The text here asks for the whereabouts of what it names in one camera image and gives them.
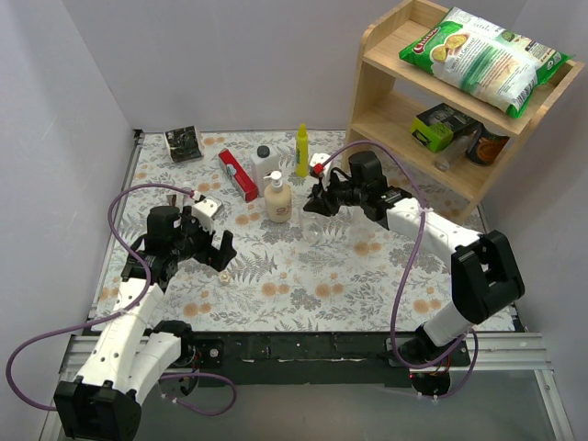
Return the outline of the clear plastic bottle large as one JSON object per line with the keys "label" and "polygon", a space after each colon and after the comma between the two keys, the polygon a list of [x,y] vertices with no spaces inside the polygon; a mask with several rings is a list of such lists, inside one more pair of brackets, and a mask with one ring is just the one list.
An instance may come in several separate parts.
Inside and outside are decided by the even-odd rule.
{"label": "clear plastic bottle large", "polygon": [[361,208],[351,210],[351,220],[348,230],[348,240],[351,245],[369,243],[379,231],[379,225],[368,219]]}

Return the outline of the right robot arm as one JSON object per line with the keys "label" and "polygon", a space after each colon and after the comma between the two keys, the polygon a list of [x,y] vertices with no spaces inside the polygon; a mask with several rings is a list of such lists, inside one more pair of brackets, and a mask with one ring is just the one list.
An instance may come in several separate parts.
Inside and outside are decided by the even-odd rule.
{"label": "right robot arm", "polygon": [[409,368],[440,363],[474,326],[524,295],[522,276],[503,233],[476,232],[435,214],[410,192],[390,185],[371,151],[352,154],[348,172],[332,167],[331,160],[326,153],[311,157],[309,173],[318,182],[305,211],[332,217],[342,206],[359,207],[369,220],[414,239],[450,269],[450,302],[411,339],[393,345],[399,362]]}

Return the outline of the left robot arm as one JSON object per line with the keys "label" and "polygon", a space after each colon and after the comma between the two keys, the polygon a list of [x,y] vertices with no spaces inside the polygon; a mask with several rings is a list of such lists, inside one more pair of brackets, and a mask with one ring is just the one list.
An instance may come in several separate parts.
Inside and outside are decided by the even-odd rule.
{"label": "left robot arm", "polygon": [[54,402],[64,433],[89,440],[131,440],[141,405],[168,368],[213,367],[222,347],[197,338],[181,321],[148,321],[180,263],[195,260],[217,272],[236,256],[232,233],[213,245],[221,203],[205,198],[182,209],[150,210],[147,232],[131,246],[121,272],[115,319],[101,332],[74,380],[62,381]]}

